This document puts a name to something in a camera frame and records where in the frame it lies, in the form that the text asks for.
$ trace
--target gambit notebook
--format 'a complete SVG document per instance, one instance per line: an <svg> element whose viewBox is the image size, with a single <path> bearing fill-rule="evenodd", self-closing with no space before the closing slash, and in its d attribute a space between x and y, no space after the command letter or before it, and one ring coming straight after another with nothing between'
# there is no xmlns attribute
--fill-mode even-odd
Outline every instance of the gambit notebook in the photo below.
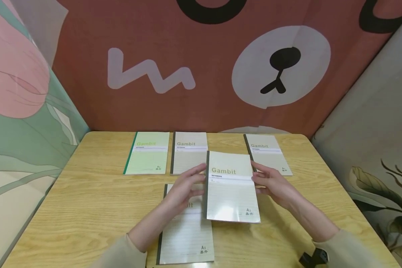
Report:
<svg viewBox="0 0 402 268"><path fill-rule="evenodd" d="M207 152L204 217L260 223L252 165L248 154Z"/></svg>
<svg viewBox="0 0 402 268"><path fill-rule="evenodd" d="M206 132L175 132L170 173L179 175L194 166L205 163L207 150Z"/></svg>
<svg viewBox="0 0 402 268"><path fill-rule="evenodd" d="M169 132L136 132L123 174L165 174Z"/></svg>
<svg viewBox="0 0 402 268"><path fill-rule="evenodd" d="M273 135L244 134L250 158L264 166L280 171L283 176L291 176L292 171Z"/></svg>
<svg viewBox="0 0 402 268"><path fill-rule="evenodd" d="M172 186L165 184L164 197ZM203 184L193 185L193 189L203 187ZM211 221L202 217L202 198L190 198L187 208L171 220L161 233L157 265L214 261Z"/></svg>

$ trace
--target left hand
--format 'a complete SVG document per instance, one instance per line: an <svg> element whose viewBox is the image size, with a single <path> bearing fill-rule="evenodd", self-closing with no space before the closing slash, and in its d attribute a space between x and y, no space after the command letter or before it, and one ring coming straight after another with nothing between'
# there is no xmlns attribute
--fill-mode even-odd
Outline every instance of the left hand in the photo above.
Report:
<svg viewBox="0 0 402 268"><path fill-rule="evenodd" d="M195 183L204 182L205 175L199 173L205 169L206 164L203 163L182 173L164 200L162 200L161 205L169 213L173 214L173 217L180 214L187 207L189 198L204 194L204 190L192 190L192 186Z"/></svg>

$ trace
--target beige sleeve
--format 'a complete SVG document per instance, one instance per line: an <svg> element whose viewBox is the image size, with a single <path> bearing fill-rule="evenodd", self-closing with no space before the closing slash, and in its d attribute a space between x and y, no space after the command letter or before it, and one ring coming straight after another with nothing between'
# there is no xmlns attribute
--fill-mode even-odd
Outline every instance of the beige sleeve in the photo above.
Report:
<svg viewBox="0 0 402 268"><path fill-rule="evenodd" d="M347 231L340 230L326 242L314 242L316 248L328 253L329 268L384 267L362 243Z"/></svg>
<svg viewBox="0 0 402 268"><path fill-rule="evenodd" d="M141 253L127 235L120 237L91 268L145 268L147 253Z"/></svg>

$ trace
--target orange backdrop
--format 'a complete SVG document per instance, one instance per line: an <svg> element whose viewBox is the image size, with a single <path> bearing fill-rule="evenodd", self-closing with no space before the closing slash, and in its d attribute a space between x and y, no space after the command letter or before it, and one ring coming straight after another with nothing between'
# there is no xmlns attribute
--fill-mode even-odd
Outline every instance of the orange backdrop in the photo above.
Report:
<svg viewBox="0 0 402 268"><path fill-rule="evenodd" d="M58 1L53 70L107 131L311 137L402 23L402 0Z"/></svg>

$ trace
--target finger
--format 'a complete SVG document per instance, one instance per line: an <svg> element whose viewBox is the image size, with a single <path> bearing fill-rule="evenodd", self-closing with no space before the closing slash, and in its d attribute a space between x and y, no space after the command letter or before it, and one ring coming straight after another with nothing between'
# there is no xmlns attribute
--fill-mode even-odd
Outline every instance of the finger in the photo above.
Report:
<svg viewBox="0 0 402 268"><path fill-rule="evenodd" d="M269 174L269 170L271 169L270 167L261 165L259 163L256 163L255 161L252 161L252 166L260 171L262 171L263 173Z"/></svg>
<svg viewBox="0 0 402 268"><path fill-rule="evenodd" d="M191 190L189 193L189 198L197 197L197 196L203 195L203 194L204 194L204 190Z"/></svg>
<svg viewBox="0 0 402 268"><path fill-rule="evenodd" d="M268 178L269 177L268 174L265 174L263 172L254 172L253 175L257 176L257 177L261 177L261 178Z"/></svg>
<svg viewBox="0 0 402 268"><path fill-rule="evenodd" d="M269 191L267 188L256 188L256 193L258 195L271 195L271 191Z"/></svg>
<svg viewBox="0 0 402 268"><path fill-rule="evenodd" d="M276 178L277 176L281 176L280 172L276 169L273 169L272 167L267 167L264 165L261 165L259 163L256 163L255 161L252 161L252 166L255 167L256 169L262 171L263 173L269 175L270 177Z"/></svg>
<svg viewBox="0 0 402 268"><path fill-rule="evenodd" d="M189 181L190 184L202 183L205 181L205 175L204 174L195 174L195 175L190 176L186 180Z"/></svg>
<svg viewBox="0 0 402 268"><path fill-rule="evenodd" d="M254 183L258 184L258 185L267 186L269 178L262 178L262 177L253 176L252 181L254 181Z"/></svg>
<svg viewBox="0 0 402 268"><path fill-rule="evenodd" d="M190 177L192 175L200 173L201 171L204 171L205 167L206 167L205 163L199 164L198 166L192 167L192 169L190 169L190 170L186 170L180 176L182 178Z"/></svg>

